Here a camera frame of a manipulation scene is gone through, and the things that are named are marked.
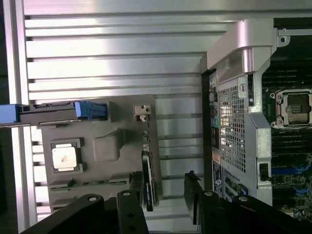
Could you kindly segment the grey parts rack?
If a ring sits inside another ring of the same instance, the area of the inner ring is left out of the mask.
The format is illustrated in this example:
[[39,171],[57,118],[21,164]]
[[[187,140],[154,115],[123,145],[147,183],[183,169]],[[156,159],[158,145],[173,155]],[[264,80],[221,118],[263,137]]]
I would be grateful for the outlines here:
[[[152,106],[156,120],[155,97],[152,95],[119,96],[96,99],[107,104],[108,120],[74,121],[41,126],[47,186],[55,181],[127,180],[123,185],[101,185],[71,190],[50,191],[51,211],[68,205],[85,194],[109,198],[130,188],[132,174],[142,172],[142,123],[135,119],[134,107]],[[56,169],[53,166],[54,148],[74,147],[77,166]]]

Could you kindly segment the green RAM stick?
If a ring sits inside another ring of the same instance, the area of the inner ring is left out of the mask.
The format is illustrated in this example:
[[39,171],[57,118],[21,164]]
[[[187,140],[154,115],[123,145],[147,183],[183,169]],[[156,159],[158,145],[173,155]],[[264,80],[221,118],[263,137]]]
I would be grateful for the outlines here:
[[91,181],[91,182],[77,182],[73,179],[64,180],[64,181],[55,181],[48,185],[50,191],[62,191],[62,190],[71,190],[76,188],[88,187],[88,186],[101,186],[101,185],[123,185],[127,184],[127,180],[117,179],[117,180],[100,180],[100,181]]

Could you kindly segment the green motherboard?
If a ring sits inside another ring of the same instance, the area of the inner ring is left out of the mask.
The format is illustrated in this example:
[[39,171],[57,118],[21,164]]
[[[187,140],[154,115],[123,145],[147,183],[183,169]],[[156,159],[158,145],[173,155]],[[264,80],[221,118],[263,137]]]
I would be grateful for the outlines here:
[[[263,114],[271,127],[274,100],[270,93],[312,89],[312,59],[273,61],[262,75]],[[273,207],[299,219],[312,219],[312,127],[271,127]]]

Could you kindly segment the silver CPU chip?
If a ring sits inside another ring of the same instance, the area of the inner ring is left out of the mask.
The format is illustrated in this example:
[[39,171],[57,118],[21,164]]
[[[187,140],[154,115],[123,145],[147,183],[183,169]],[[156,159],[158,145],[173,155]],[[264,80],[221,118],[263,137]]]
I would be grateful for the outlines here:
[[74,168],[77,166],[74,147],[54,148],[52,150],[53,166],[56,169]]

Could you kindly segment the hard disk blue caddy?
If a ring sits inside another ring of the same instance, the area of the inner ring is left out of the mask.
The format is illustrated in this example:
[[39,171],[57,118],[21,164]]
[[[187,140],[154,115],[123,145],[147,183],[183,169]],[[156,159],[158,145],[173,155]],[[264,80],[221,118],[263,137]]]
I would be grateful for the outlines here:
[[107,104],[67,101],[44,104],[0,105],[0,128],[65,124],[82,120],[108,120]]

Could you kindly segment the CPU socket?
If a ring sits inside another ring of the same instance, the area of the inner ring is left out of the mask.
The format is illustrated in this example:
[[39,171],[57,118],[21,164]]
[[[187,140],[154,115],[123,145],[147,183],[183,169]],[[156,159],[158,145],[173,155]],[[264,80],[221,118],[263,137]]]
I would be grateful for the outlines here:
[[300,129],[312,127],[312,89],[286,89],[270,93],[274,100],[275,129]]

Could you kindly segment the open grey PC case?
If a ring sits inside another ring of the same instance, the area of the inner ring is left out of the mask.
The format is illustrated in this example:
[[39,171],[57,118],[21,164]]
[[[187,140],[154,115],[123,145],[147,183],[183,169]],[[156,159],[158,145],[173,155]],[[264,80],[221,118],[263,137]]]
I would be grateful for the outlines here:
[[273,61],[312,59],[312,17],[244,19],[201,58],[205,187],[273,206],[271,127],[262,75]]

